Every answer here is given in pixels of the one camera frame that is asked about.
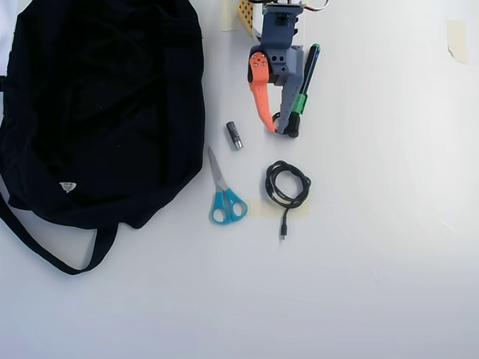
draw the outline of wires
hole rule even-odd
[[[251,2],[252,4],[268,4],[270,2],[278,3],[278,0],[248,0],[248,1]],[[305,9],[309,11],[314,11],[314,12],[323,11],[324,9],[328,7],[328,5],[329,5],[329,0],[325,0],[324,5],[322,7],[305,6]]]
[[[285,195],[276,185],[276,178],[282,172],[289,171],[292,175],[298,177],[301,180],[302,191],[296,196],[291,198]],[[300,207],[308,198],[309,188],[311,187],[311,180],[300,171],[300,169],[286,163],[285,161],[277,161],[268,167],[266,171],[266,193],[269,195],[275,203],[285,208],[283,217],[281,219],[281,239],[287,235],[286,217],[290,209]]]
[[[328,5],[329,5],[329,0],[325,0],[324,5],[322,7],[305,6],[305,9],[310,10],[310,11],[314,11],[314,12],[323,11],[324,9],[326,9],[328,7]]]

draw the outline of scissor blade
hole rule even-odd
[[[216,160],[216,156],[213,153],[211,147],[208,147],[208,155],[210,155],[211,171],[213,172],[213,179],[215,180],[215,185],[217,188],[226,191],[228,189],[228,185],[225,182],[225,178],[223,178],[222,172],[219,169],[218,161]]]

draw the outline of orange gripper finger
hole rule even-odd
[[[264,126],[270,132],[275,131],[275,124],[272,121],[271,112],[269,112],[268,99],[268,81],[269,65],[266,56],[262,52],[255,52],[249,58],[249,66],[253,75],[253,81],[249,83],[249,88],[256,102],[257,113],[263,121]]]

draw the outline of bag strap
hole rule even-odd
[[[103,261],[103,258],[105,258],[106,254],[112,247],[113,242],[115,241],[115,237],[118,231],[118,225],[114,227],[98,229],[90,263],[88,263],[88,265],[84,269],[72,268],[68,264],[59,260],[53,254],[48,252],[37,241],[35,241],[30,235],[30,233],[28,233],[25,227],[20,223],[14,213],[10,210],[9,206],[1,195],[0,198],[0,218],[3,219],[6,225],[18,236],[18,238],[20,238],[20,240],[27,247],[29,247],[33,252],[44,258],[47,262],[49,262],[57,269],[60,269],[64,273],[76,275],[84,273],[86,271],[90,271],[91,269],[95,268]]]

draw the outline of battery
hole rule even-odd
[[[226,124],[226,128],[228,129],[228,132],[230,133],[230,137],[232,142],[234,143],[234,146],[237,148],[237,150],[242,149],[242,142],[240,135],[238,134],[237,127],[234,125],[234,122],[228,122]]]

